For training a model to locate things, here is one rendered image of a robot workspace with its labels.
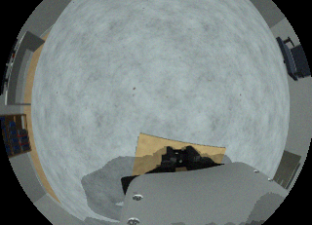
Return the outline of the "tan square mat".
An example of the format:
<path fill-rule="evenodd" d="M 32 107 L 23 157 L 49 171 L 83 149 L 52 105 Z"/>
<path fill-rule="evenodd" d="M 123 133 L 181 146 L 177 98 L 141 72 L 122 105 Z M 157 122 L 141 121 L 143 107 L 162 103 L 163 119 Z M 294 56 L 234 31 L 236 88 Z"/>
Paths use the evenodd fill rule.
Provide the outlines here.
<path fill-rule="evenodd" d="M 185 149 L 188 145 L 193 146 L 201 157 L 209 157 L 218 164 L 221 164 L 226 151 L 225 147 L 194 144 L 140 133 L 132 176 L 145 174 L 160 167 L 162 154 L 167 154 L 167 146 L 175 150 Z"/>

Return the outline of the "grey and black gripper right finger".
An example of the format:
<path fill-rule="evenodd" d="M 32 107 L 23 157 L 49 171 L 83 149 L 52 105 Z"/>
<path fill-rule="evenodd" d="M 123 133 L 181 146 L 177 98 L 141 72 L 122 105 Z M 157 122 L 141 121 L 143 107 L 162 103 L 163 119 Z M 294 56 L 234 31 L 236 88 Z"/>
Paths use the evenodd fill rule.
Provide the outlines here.
<path fill-rule="evenodd" d="M 206 168 L 212 168 L 216 166 L 225 165 L 225 164 L 215 163 L 209 157 L 201 157 L 201 155 L 191 145 L 188 145 L 185 148 L 185 150 L 189 154 L 188 163 L 186 167 L 187 170 L 206 169 Z"/>

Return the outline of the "black die with white pips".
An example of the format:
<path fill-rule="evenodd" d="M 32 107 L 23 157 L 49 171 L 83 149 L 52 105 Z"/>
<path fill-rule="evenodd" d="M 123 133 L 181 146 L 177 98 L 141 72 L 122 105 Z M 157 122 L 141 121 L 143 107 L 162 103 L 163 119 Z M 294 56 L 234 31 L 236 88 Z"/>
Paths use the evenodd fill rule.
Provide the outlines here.
<path fill-rule="evenodd" d="M 175 149 L 175 156 L 176 156 L 176 167 L 182 168 L 187 167 L 188 163 L 188 153 L 185 149 Z"/>

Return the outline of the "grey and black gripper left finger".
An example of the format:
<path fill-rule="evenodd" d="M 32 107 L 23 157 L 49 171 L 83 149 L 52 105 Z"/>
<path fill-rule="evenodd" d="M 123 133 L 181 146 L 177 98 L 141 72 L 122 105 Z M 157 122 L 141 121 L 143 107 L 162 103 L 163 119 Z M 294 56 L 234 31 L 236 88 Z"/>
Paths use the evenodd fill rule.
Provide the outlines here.
<path fill-rule="evenodd" d="M 176 155 L 171 146 L 167 146 L 167 155 L 162 155 L 161 166 L 148 171 L 146 173 L 156 173 L 156 172 L 176 172 Z M 131 181 L 136 178 L 137 175 L 134 176 L 125 176 L 121 178 L 122 188 L 124 194 L 126 195 L 127 189 Z"/>

